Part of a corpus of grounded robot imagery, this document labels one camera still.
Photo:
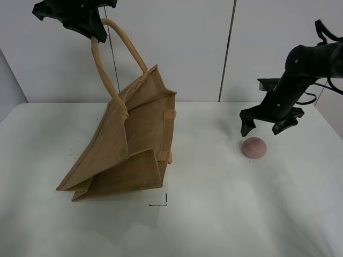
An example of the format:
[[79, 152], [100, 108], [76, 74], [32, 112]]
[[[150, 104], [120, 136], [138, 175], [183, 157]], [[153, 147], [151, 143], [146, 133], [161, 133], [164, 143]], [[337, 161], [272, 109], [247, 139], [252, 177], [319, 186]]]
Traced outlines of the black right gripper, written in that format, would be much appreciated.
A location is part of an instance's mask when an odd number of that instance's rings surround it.
[[272, 106], [267, 107], [262, 104], [244, 109], [240, 112], [242, 121], [241, 136], [246, 137], [250, 131], [256, 128], [254, 120], [262, 120], [264, 122], [273, 123], [272, 132], [274, 135], [280, 134], [282, 131], [296, 126], [298, 119], [302, 118], [304, 111], [296, 107]]

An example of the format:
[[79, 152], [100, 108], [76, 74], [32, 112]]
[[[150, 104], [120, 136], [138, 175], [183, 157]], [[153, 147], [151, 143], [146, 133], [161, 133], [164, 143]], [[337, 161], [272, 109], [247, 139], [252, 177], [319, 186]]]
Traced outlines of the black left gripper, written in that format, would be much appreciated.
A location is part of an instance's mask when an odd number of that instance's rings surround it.
[[83, 36], [90, 36], [105, 43], [107, 33], [102, 24], [99, 8], [115, 8], [117, 0], [45, 0], [34, 5], [32, 13], [39, 19], [52, 18], [60, 21], [66, 29]]

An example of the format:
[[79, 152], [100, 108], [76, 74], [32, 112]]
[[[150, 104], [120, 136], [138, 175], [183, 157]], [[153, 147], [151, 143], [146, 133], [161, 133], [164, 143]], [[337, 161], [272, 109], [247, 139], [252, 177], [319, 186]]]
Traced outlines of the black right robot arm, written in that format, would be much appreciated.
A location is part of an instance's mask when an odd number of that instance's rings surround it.
[[274, 135], [297, 125], [304, 112], [295, 105], [308, 87], [321, 78], [327, 79], [333, 91], [342, 94], [331, 81], [342, 78], [342, 42], [315, 47], [299, 45], [287, 56], [281, 78], [258, 79], [259, 89], [266, 95], [261, 104], [241, 110], [241, 135], [245, 137], [256, 128], [254, 120], [273, 123]]

